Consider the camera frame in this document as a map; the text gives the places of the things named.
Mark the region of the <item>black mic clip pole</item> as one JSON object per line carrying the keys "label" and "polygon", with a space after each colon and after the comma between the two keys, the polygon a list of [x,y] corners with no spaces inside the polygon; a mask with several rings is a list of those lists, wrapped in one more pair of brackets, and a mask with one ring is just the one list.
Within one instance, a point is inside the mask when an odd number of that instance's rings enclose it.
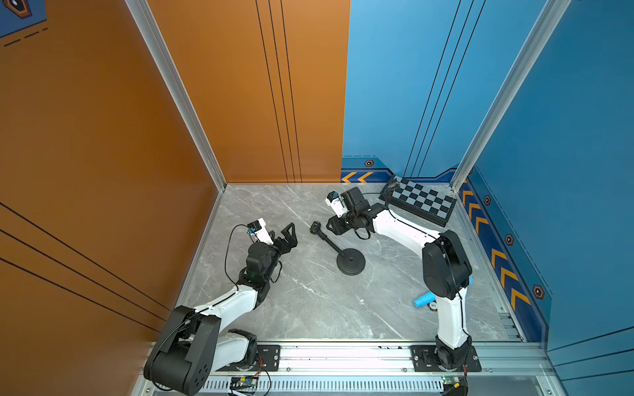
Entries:
{"label": "black mic clip pole", "polygon": [[323,241],[325,241],[328,245],[330,245],[330,247],[332,247],[333,250],[335,250],[335,252],[337,252],[339,255],[344,256],[345,255],[345,251],[343,251],[343,249],[341,249],[339,246],[337,246],[333,241],[330,240],[330,238],[321,230],[322,225],[320,224],[320,222],[318,221],[314,221],[312,223],[312,225],[310,226],[310,232],[314,235],[317,235],[320,239],[322,239]]}
{"label": "black mic clip pole", "polygon": [[398,181],[398,180],[393,179],[393,180],[389,181],[389,182],[386,184],[384,194],[385,194],[386,196],[392,196],[392,194],[395,192],[395,190],[396,190],[399,186],[400,186],[400,183],[399,183],[399,181]]}

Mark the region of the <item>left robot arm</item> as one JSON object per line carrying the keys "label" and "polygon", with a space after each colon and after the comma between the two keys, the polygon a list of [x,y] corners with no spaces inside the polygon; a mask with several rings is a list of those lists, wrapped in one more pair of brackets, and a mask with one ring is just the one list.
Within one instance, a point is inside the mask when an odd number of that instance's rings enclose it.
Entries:
{"label": "left robot arm", "polygon": [[244,227],[254,241],[233,288],[194,308],[179,305],[169,315],[143,369],[144,378],[156,389],[195,395],[212,372],[256,364],[257,336],[229,326],[262,305],[276,282],[273,275],[282,270],[280,257],[298,241],[292,223],[279,236],[267,231],[263,219]]}

